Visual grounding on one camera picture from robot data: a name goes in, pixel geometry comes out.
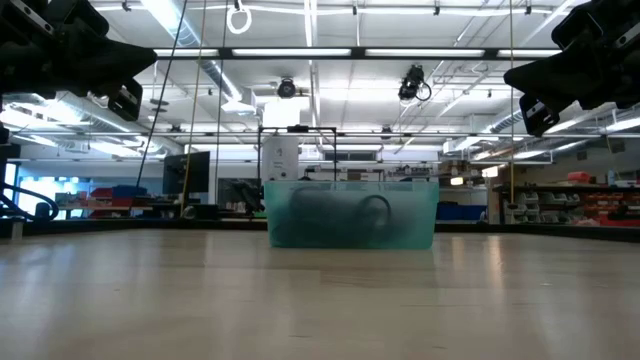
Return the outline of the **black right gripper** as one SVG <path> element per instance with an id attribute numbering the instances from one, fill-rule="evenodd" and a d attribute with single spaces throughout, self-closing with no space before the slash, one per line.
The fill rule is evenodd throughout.
<path id="1" fill-rule="evenodd" d="M 559 54 L 518 66 L 504 75 L 522 93 L 526 131 L 541 137 L 560 121 L 550 108 L 578 102 L 584 109 L 640 103 L 640 0 L 589 0 L 552 31 Z"/>

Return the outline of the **black table edge rail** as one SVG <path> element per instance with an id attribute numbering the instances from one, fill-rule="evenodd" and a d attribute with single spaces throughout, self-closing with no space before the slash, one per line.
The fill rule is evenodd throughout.
<path id="1" fill-rule="evenodd" d="M 158 219 L 61 220 L 46 223 L 26 222 L 22 226 L 22 234 L 24 236 L 40 236 L 137 229 L 266 231 L 267 224 L 257 221 L 179 221 Z M 640 244 L 640 227 L 448 223 L 436 224 L 434 232 L 525 234 Z"/>

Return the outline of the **black monitor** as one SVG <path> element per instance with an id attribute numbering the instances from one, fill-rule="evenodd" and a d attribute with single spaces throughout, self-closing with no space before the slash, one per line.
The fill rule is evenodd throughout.
<path id="1" fill-rule="evenodd" d="M 163 165 L 163 194 L 207 193 L 209 170 L 209 152 L 167 156 Z"/>

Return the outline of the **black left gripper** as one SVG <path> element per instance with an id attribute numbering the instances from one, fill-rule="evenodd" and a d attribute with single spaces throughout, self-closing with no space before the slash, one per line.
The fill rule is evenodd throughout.
<path id="1" fill-rule="evenodd" d="M 88 0 L 0 0 L 0 94 L 116 93 L 108 109 L 137 121 L 143 88 L 133 77 L 157 53 L 106 39 L 108 30 Z"/>

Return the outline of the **white column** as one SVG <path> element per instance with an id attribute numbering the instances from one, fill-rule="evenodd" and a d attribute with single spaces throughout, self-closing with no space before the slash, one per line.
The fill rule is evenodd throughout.
<path id="1" fill-rule="evenodd" d="M 298 179 L 299 142 L 296 137 L 273 136 L 262 143 L 261 177 L 265 181 Z"/>

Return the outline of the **red storage bin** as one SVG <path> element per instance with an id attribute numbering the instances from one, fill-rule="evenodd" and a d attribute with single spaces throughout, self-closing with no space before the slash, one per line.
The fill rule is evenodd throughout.
<path id="1" fill-rule="evenodd" d="M 111 207 L 113 205 L 113 188 L 95 188 L 89 195 L 88 205 L 92 208 Z"/>

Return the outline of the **black shelf with bins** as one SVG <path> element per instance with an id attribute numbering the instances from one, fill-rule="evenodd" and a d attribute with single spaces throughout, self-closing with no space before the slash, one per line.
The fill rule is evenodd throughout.
<path id="1" fill-rule="evenodd" d="M 640 187 L 604 185 L 497 186 L 501 225 L 640 228 Z"/>

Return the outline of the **blue storage bin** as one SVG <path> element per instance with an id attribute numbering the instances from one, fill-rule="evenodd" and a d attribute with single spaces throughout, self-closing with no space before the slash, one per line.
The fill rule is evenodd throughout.
<path id="1" fill-rule="evenodd" d="M 135 198 L 146 196 L 147 193 L 146 188 L 135 185 L 117 185 L 112 188 L 113 198 Z"/>

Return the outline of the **teal translucent plastic bin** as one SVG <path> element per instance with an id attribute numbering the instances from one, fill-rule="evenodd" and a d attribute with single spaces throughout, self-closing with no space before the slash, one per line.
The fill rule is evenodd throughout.
<path id="1" fill-rule="evenodd" d="M 277 248 L 429 249 L 438 202 L 432 182 L 264 184 L 269 242 Z"/>

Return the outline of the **blue storage bins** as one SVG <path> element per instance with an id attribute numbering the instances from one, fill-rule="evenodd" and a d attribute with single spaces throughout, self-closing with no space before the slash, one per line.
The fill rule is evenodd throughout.
<path id="1" fill-rule="evenodd" d="M 486 209 L 486 205 L 440 202 L 437 205 L 436 219 L 438 221 L 479 221 Z"/>

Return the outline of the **black metal frame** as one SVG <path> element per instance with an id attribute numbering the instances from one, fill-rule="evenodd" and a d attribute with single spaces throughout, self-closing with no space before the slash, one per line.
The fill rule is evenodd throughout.
<path id="1" fill-rule="evenodd" d="M 336 127 L 317 127 L 317 126 L 307 126 L 307 125 L 292 125 L 286 127 L 264 127 L 259 126 L 257 130 L 257 179 L 258 182 L 262 182 L 261 177 L 261 150 L 262 143 L 273 136 L 288 136 L 288 137 L 296 137 L 298 139 L 303 137 L 325 137 L 332 135 L 333 140 L 333 153 L 337 153 L 337 139 L 338 139 L 338 130 Z"/>

